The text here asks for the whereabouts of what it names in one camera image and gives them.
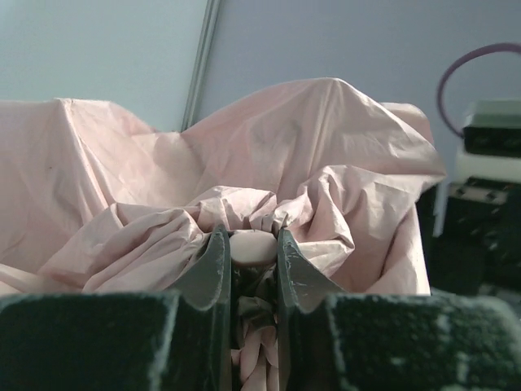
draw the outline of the wall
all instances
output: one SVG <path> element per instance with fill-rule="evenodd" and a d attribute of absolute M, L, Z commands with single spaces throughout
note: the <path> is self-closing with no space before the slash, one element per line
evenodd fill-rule
<path fill-rule="evenodd" d="M 419 106 L 451 174 L 459 140 L 438 118 L 436 83 L 468 51 L 521 42 L 520 15 L 519 0 L 226 0 L 199 118 L 279 82 L 340 77 L 378 101 Z M 513 55 L 468 64 L 447 89 L 449 113 L 521 97 L 520 70 Z"/>
<path fill-rule="evenodd" d="M 111 100 L 182 123 L 206 0 L 0 0 L 0 99 Z"/>

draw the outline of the purple cable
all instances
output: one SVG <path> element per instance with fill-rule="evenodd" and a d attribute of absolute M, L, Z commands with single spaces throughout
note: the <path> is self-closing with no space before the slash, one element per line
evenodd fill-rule
<path fill-rule="evenodd" d="M 459 138 L 463 138 L 463 133 L 459 131 L 456 128 L 456 126 L 454 126 L 454 124 L 450 121 L 444 107 L 443 93 L 447 81 L 456 71 L 456 69 L 460 68 L 463 64 L 466 64 L 469 61 L 472 61 L 473 59 L 477 59 L 478 57 L 482 57 L 484 55 L 491 55 L 492 53 L 501 53 L 505 51 L 521 55 L 521 44 L 513 42 L 503 42 L 480 47 L 479 49 L 471 51 L 470 53 L 467 53 L 466 55 L 454 61 L 441 77 L 440 82 L 438 83 L 438 88 L 436 89 L 436 106 L 438 107 L 438 113 L 440 114 L 441 119 L 447 125 L 449 130 L 456 134 Z"/>

